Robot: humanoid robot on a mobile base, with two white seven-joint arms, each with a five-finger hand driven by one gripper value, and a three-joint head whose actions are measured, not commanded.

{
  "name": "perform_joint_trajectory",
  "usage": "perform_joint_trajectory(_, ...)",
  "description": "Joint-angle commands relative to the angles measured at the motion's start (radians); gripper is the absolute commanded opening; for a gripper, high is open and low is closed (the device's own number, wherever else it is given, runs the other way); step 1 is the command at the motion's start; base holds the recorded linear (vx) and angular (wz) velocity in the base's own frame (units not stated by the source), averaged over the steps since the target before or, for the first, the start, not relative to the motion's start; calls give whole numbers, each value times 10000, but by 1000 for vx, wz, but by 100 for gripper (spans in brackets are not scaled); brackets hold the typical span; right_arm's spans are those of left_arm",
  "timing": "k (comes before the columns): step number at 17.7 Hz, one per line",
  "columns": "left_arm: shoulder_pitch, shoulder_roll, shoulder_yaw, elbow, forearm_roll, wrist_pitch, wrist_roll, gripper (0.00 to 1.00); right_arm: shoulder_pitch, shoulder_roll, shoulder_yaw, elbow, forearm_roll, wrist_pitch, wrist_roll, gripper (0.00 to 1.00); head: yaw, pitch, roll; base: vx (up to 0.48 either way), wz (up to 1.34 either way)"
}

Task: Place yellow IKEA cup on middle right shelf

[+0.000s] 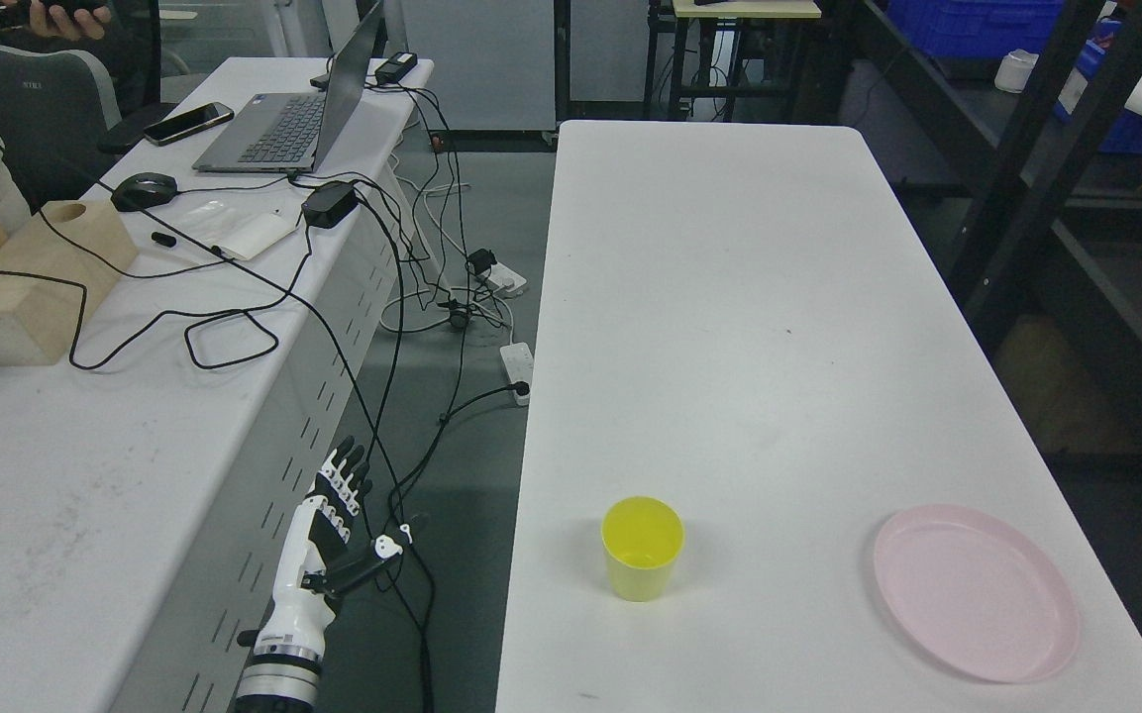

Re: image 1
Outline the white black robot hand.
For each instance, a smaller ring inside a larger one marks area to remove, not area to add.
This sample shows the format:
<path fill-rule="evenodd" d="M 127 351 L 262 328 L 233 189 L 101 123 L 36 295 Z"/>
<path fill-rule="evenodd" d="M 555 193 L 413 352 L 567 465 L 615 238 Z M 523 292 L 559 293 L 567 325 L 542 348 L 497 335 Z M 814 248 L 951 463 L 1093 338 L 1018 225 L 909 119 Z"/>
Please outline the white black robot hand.
<path fill-rule="evenodd" d="M 321 662 L 325 628 L 340 612 L 344 596 L 407 554 L 429 522 L 418 514 L 349 545 L 354 520 L 371 491 L 362 457 L 363 446 L 352 436 L 333 446 L 293 510 L 273 578 L 272 612 L 257 636 L 244 640 L 254 655 Z"/>

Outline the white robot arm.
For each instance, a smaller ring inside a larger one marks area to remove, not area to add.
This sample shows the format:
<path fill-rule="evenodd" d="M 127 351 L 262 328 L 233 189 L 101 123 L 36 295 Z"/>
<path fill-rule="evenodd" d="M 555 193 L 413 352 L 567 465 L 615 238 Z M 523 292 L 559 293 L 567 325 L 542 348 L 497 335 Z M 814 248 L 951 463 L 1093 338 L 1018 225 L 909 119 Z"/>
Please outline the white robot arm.
<path fill-rule="evenodd" d="M 256 644 L 232 712 L 314 712 L 322 656 L 297 644 Z"/>

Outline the person's hand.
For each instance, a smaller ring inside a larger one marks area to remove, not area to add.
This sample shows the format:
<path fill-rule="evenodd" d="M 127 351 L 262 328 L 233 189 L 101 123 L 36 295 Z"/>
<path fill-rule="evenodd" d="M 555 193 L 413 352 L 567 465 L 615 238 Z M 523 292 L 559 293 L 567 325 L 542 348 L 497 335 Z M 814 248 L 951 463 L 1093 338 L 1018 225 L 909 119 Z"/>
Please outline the person's hand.
<path fill-rule="evenodd" d="M 108 6 L 67 13 L 63 6 L 46 5 L 45 1 L 29 3 L 29 32 L 41 38 L 62 38 L 69 42 L 98 41 L 107 35 L 112 21 L 113 14 Z"/>

